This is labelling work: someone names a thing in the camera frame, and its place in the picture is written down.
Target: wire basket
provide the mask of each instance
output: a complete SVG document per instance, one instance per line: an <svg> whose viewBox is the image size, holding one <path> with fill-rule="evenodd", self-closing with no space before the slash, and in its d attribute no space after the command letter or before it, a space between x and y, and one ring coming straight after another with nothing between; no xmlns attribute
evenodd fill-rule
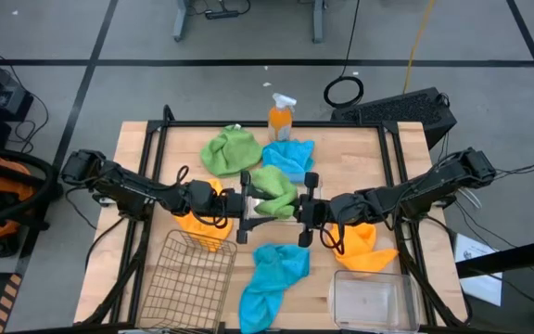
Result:
<svg viewBox="0 0 534 334"><path fill-rule="evenodd" d="M217 332L235 257L234 242L170 231L138 326L151 332Z"/></svg>

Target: orange spray bottle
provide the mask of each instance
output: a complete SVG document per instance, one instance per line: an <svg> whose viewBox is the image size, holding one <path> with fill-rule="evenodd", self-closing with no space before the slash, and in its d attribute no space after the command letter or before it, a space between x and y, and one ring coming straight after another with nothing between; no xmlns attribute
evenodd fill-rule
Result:
<svg viewBox="0 0 534 334"><path fill-rule="evenodd" d="M292 115L296 99L273 94L275 106L269 110L269 139L271 141L288 140L292 130Z"/></svg>

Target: wooden tabletop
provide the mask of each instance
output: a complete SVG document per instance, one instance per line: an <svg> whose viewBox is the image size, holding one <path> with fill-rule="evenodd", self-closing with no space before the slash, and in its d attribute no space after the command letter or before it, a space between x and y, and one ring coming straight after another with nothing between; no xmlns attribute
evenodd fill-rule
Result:
<svg viewBox="0 0 534 334"><path fill-rule="evenodd" d="M247 128L262 145L269 144L265 128ZM137 171L146 132L146 122L124 122L114 156L114 161L124 168ZM220 128L172 127L169 128L160 182L166 185L175 181L178 169L188 165L187 180L212 178L199 157L201 148L220 132ZM156 142L152 145L147 176L151 175ZM330 199L344 192L356 189L385 186L380 145L375 129L367 128L294 128L292 137L298 140L315 142L312 158L313 171L320 175L322 182L321 198ZM425 173L430 167L430 157L421 123L400 123L400 141L407 172L410 178ZM387 138L389 155L393 167L395 183L399 182L394 147L390 136ZM239 178L223 179L223 187L234 187L238 191ZM444 221L442 211L434 209L430 215ZM116 209L102 209L98 220L96 236L118 220ZM229 240L235 240L235 221ZM395 248L395 238L384 224L375 225L378 239L376 249ZM75 321L84 320L104 299L117 279L119 262L123 249L127 224L117 227L103 238L91 255L83 282L82 293L76 310ZM152 223L151 238L146 258L146 273L142 287L140 304L149 289L151 277L159 259L159 252L169 231L179 228L169 212L156 206ZM239 328L238 303L244 287L254 272L252 252L266 242L298 242L301 225L290 222L273 222L261 225L248 234L247 245L237 245L234 272L222 311L222 321L227 328ZM451 243L446 232L434 223L423 221L420 237L426 261L429 282L442 300L461 319L466 318L463 294L456 274ZM311 273L291 287L284 295L284 301L272 327L328 329L337 328L328 311L327 297L329 285L336 270L343 267L336 262L331 250L324 248L318 238L311 245ZM396 259L384 272L399 273L400 264ZM131 282L123 294L120 320L126 320L127 307L131 298Z"/></svg>

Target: table leg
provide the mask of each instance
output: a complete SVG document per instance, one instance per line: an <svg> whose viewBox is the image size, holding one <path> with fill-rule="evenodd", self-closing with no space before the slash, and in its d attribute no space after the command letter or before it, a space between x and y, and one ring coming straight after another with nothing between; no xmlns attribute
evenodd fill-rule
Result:
<svg viewBox="0 0 534 334"><path fill-rule="evenodd" d="M176 11L176 20L174 21L174 30L172 31L172 37L174 41L180 42L183 39L184 19L186 19L186 8L188 6L188 0L176 0L178 10Z"/></svg>
<svg viewBox="0 0 534 334"><path fill-rule="evenodd" d="M314 9L312 10L312 27L314 37L312 41L319 44L323 41L323 5L324 0L314 0Z"/></svg>

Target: blue cloth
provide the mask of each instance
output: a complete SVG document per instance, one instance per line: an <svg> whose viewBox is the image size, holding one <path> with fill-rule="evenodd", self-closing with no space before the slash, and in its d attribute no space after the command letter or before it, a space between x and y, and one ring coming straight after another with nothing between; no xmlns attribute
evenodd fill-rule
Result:
<svg viewBox="0 0 534 334"><path fill-rule="evenodd" d="M287 176L291 182L304 182L304 174L309 172L314 161L311 159L314 142L298 140L272 142L263 148L263 167L273 165Z"/></svg>
<svg viewBox="0 0 534 334"><path fill-rule="evenodd" d="M310 253L296 245L265 244L253 252L256 269L238 306L240 331L256 333L269 328L284 299L284 290L310 271Z"/></svg>

